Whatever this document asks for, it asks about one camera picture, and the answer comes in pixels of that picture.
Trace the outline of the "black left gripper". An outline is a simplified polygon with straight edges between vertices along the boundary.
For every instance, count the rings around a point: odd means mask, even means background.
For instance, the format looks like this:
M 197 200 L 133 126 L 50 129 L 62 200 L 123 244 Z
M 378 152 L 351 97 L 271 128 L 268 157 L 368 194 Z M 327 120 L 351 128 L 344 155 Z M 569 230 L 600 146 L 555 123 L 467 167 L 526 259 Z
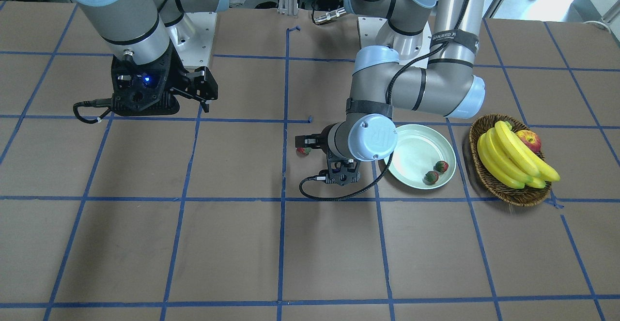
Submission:
M 325 153 L 327 167 L 319 171 L 314 179 L 326 184 L 338 184 L 345 186 L 359 181 L 360 162 L 354 159 L 341 158 L 328 146 L 328 133 L 330 127 L 323 129 L 321 133 L 295 136 L 296 148 L 311 148 Z

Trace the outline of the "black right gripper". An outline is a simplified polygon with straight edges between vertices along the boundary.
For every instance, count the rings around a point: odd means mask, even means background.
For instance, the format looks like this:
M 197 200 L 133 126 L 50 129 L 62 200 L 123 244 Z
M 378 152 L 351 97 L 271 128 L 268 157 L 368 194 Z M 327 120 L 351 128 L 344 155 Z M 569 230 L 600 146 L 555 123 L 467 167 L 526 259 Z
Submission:
M 206 66 L 190 73 L 176 50 L 137 65 L 128 55 L 111 62 L 113 96 L 110 109 L 120 116 L 169 115 L 179 112 L 177 95 L 198 101 L 204 113 L 218 99 L 218 84 Z

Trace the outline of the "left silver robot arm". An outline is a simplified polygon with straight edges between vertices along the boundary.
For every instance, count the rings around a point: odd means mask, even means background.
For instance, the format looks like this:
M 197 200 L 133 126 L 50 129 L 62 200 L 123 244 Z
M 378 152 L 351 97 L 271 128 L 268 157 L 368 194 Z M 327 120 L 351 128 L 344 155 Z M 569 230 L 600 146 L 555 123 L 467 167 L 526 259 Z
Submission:
M 485 98 L 473 74 L 485 0 L 344 0 L 345 10 L 385 19 L 378 43 L 355 59 L 346 118 L 321 133 L 296 137 L 296 147 L 321 150 L 327 168 L 301 180 L 347 185 L 359 165 L 396 160 L 394 109 L 467 119 Z

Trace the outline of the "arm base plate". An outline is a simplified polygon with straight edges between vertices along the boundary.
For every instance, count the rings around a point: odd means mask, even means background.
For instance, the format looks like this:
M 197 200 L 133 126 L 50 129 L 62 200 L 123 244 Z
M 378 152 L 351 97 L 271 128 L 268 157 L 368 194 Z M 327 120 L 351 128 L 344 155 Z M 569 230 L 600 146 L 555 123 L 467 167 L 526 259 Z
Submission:
M 413 36 L 394 31 L 385 18 L 358 17 L 359 47 L 386 46 L 399 54 L 400 65 L 430 52 L 432 33 L 428 23 Z
M 210 67 L 218 14 L 188 13 L 167 31 L 188 70 Z

